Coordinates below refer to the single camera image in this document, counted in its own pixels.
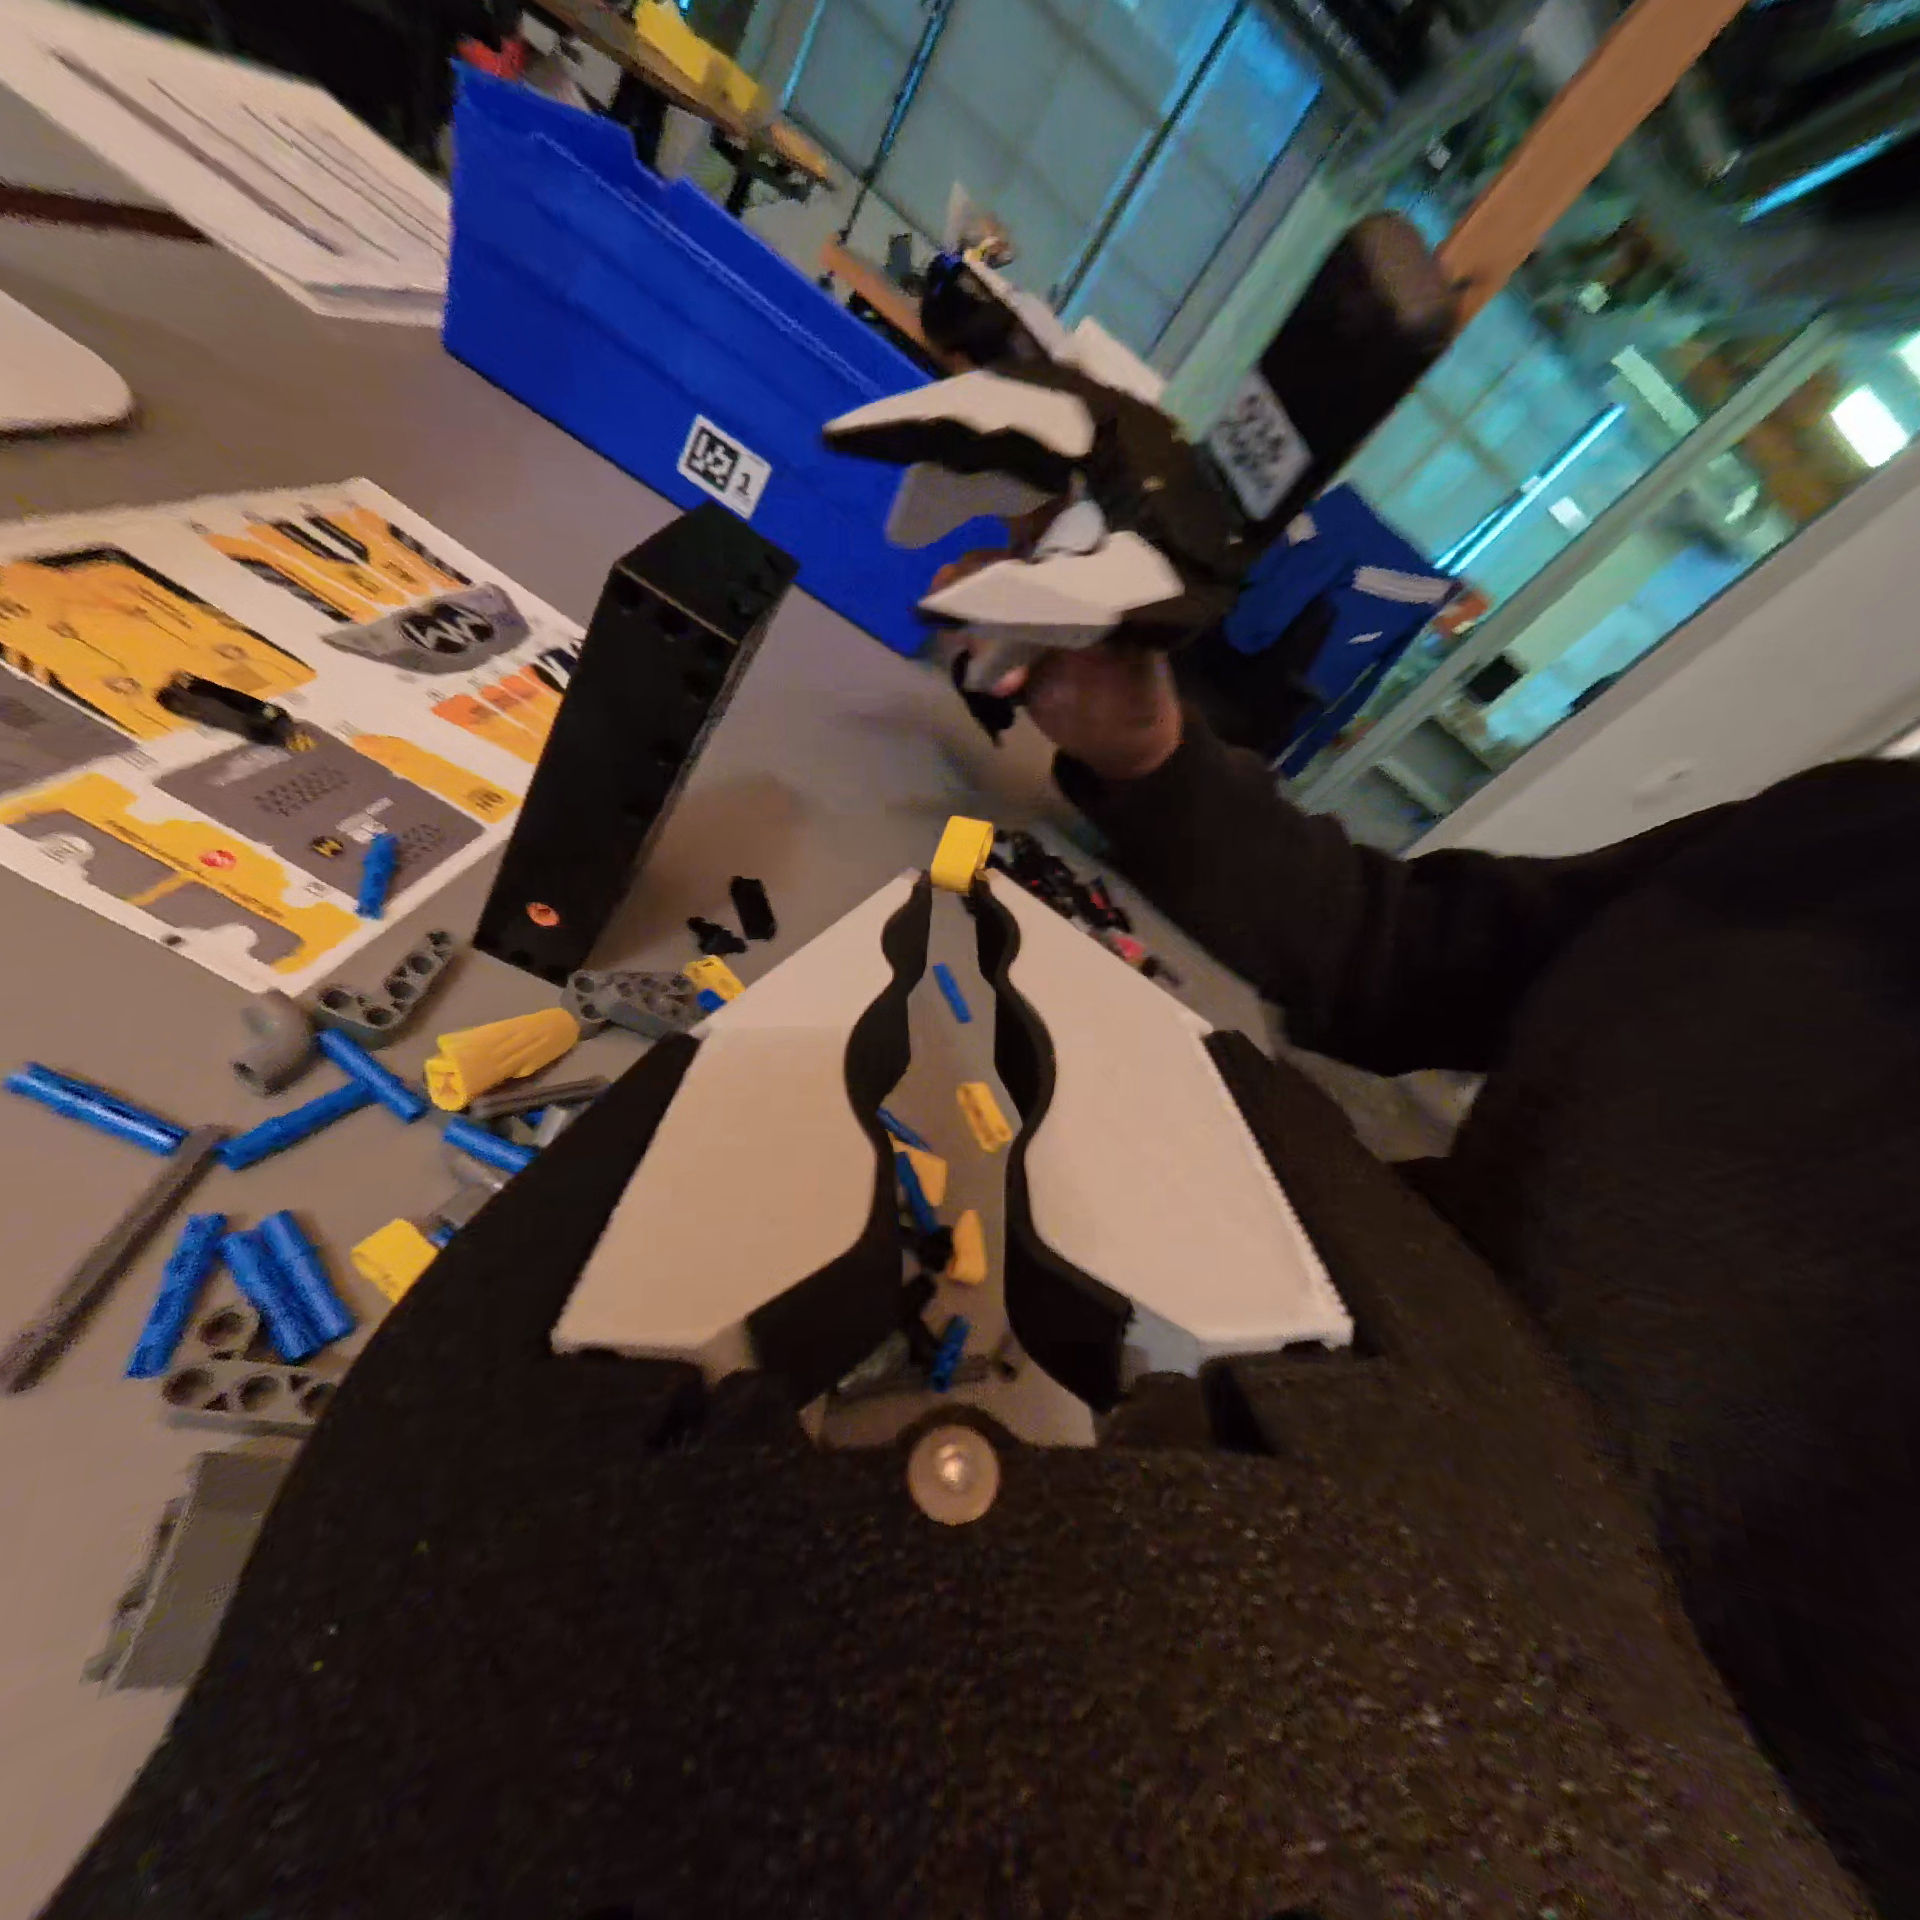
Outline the blue plastic bin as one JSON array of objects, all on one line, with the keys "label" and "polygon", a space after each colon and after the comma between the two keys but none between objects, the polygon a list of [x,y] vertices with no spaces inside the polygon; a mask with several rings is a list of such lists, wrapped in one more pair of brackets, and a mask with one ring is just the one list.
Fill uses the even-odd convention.
[{"label": "blue plastic bin", "polygon": [[1004,534],[889,545],[901,470],[824,427],[929,372],[619,124],[474,67],[455,89],[445,350],[675,506],[747,521],[803,591],[919,655],[932,571]]}]

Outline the pile of building bricks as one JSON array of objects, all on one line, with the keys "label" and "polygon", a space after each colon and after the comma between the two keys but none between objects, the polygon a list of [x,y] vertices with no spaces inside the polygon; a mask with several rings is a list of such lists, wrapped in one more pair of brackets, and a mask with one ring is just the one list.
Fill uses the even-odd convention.
[{"label": "pile of building bricks", "polygon": [[[401,1125],[434,1113],[445,1149],[492,1169],[495,1186],[480,1194],[474,1214],[434,1235],[395,1219],[355,1249],[355,1268],[389,1311],[353,1364],[353,1380],[380,1386],[395,1373],[401,1407],[448,1411],[458,1387],[503,1399],[505,1379],[549,1375],[553,1361],[564,1380],[576,1379],[576,1355],[553,1351],[553,1326],[666,1113],[687,1065],[684,1047],[708,1015],[744,995],[715,958],[684,975],[658,975],[653,985],[651,998],[616,991],[604,1012],[569,998],[448,1031],[436,1037],[419,1082],[401,1078],[347,1026],[325,1026],[309,1045],[337,1065],[344,1084],[240,1135],[217,1126],[181,1131],[103,1087],[44,1068],[11,1074],[8,1087],[21,1098],[147,1131],[167,1161],[89,1250],[64,1293],[4,1346],[4,1393],[28,1390],[52,1370],[99,1297],[179,1211],[208,1165],[267,1161],[362,1111],[391,1113]],[[929,1289],[907,1277],[907,1260],[969,1246],[927,1211],[932,1194],[919,1186],[919,1149],[880,1108],[877,1116],[897,1153],[901,1316],[897,1333],[848,1375],[893,1343],[904,1346],[912,1311],[927,1305]]]}]

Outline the person's right forearm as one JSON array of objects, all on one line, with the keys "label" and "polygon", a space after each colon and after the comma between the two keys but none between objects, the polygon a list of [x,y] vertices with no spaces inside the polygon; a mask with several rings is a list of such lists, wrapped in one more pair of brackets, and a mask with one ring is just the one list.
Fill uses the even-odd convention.
[{"label": "person's right forearm", "polygon": [[1184,733],[1151,773],[1053,773],[1133,886],[1280,1009],[1295,1047],[1377,1074],[1489,1073],[1553,947],[1501,859],[1397,859],[1298,812],[1260,758]]}]

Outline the person's right hand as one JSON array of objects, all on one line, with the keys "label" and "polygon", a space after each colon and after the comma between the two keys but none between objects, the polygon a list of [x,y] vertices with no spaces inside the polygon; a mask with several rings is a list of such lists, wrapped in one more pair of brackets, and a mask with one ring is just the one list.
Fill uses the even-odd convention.
[{"label": "person's right hand", "polygon": [[1027,670],[1024,711],[1061,755],[1106,782],[1151,778],[1184,743],[1170,660],[1133,645],[1041,655]]}]

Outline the heap of black tread links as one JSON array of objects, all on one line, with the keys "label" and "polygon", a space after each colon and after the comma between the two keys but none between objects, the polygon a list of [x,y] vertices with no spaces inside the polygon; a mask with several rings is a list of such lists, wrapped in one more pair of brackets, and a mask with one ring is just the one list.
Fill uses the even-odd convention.
[{"label": "heap of black tread links", "polygon": [[1156,980],[1169,991],[1178,991],[1184,985],[1181,973],[1137,938],[1137,929],[1114,897],[1112,884],[1097,873],[1080,873],[1034,831],[997,830],[987,869],[1004,873],[1015,886],[1082,929],[1132,972]]}]

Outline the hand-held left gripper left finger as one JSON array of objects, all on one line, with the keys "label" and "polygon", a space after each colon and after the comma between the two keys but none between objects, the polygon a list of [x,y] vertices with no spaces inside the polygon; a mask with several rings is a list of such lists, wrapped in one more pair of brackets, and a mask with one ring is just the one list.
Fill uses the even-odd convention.
[{"label": "hand-held left gripper left finger", "polygon": [[557,1324],[555,1354],[768,1375],[818,1401],[898,1327],[897,1153],[932,886],[905,870],[708,1015]]}]

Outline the grey box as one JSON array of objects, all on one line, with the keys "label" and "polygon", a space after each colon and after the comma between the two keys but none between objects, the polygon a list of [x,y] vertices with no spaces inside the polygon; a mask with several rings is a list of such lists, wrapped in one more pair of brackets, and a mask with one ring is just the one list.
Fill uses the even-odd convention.
[{"label": "grey box", "polygon": [[189,1461],[113,1606],[83,1681],[113,1692],[187,1689],[219,1637],[256,1535],[293,1470],[291,1447]]}]

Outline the blue white-striped item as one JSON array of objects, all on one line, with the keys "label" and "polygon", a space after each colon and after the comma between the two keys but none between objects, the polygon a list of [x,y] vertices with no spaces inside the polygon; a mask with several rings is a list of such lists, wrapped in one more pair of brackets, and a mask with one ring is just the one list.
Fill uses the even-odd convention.
[{"label": "blue white-striped item", "polygon": [[1353,484],[1331,486],[1252,564],[1223,621],[1221,726],[1296,778],[1458,590]]}]

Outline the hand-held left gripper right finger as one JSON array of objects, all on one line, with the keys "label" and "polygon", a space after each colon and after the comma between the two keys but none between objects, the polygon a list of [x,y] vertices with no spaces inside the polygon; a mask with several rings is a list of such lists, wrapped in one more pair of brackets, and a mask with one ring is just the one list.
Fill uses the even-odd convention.
[{"label": "hand-held left gripper right finger", "polygon": [[1114,1412],[1140,1375],[1346,1351],[1353,1311],[1231,1068],[1264,1068],[1010,876],[969,897],[1008,1148],[1001,1293],[1047,1379]]}]

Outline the white base board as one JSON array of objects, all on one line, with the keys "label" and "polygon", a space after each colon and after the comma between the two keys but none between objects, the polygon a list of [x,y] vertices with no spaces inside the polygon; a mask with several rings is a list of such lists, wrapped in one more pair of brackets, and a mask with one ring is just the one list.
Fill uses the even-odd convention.
[{"label": "white base board", "polygon": [[136,407],[101,355],[2,293],[2,438],[114,427]]}]

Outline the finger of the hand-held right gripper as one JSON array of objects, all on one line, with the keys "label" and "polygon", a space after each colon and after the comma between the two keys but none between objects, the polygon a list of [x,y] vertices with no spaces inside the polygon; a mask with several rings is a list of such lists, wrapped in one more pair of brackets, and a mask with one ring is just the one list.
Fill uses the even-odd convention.
[{"label": "finger of the hand-held right gripper", "polygon": [[969,521],[1059,506],[1096,436],[1080,393],[997,372],[948,374],[824,426],[829,451],[904,470],[882,527],[893,546],[935,546]]},{"label": "finger of the hand-held right gripper", "polygon": [[1087,554],[997,561],[923,595],[919,612],[991,639],[1076,649],[1184,597],[1178,566],[1152,541],[1120,533]]}]

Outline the wooden workbench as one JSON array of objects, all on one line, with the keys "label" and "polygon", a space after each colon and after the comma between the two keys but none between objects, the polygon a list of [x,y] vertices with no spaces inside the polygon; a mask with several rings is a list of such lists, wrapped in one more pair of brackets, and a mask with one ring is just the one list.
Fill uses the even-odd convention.
[{"label": "wooden workbench", "polygon": [[703,39],[679,4],[530,3],[523,15],[578,42],[612,61],[616,100],[684,111],[704,129],[733,162],[733,186],[776,186],[803,198],[829,183],[827,155],[730,54]]}]

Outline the yellow grey sticker sheet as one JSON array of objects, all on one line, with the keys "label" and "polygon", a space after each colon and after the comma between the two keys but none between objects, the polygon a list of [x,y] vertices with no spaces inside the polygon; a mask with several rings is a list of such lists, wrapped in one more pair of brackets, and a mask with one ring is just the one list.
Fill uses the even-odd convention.
[{"label": "yellow grey sticker sheet", "polygon": [[[367,477],[4,524],[4,870],[307,995],[505,847],[585,629]],[[281,705],[296,748],[155,706]],[[355,914],[401,836],[381,921]]]}]

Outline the black perforated block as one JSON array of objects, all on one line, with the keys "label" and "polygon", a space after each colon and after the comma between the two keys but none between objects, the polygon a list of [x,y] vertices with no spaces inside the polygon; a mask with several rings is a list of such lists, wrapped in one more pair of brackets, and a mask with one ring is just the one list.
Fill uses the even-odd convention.
[{"label": "black perforated block", "polygon": [[627,902],[797,578],[704,502],[612,564],[471,949],[564,983]]}]

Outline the white printed paper sheet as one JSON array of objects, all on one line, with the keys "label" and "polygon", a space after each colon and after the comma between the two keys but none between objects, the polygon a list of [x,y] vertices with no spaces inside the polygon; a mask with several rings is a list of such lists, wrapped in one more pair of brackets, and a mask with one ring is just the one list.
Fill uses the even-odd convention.
[{"label": "white printed paper sheet", "polygon": [[448,190],[322,87],[40,3],[2,6],[2,83],[307,309],[442,326]]}]

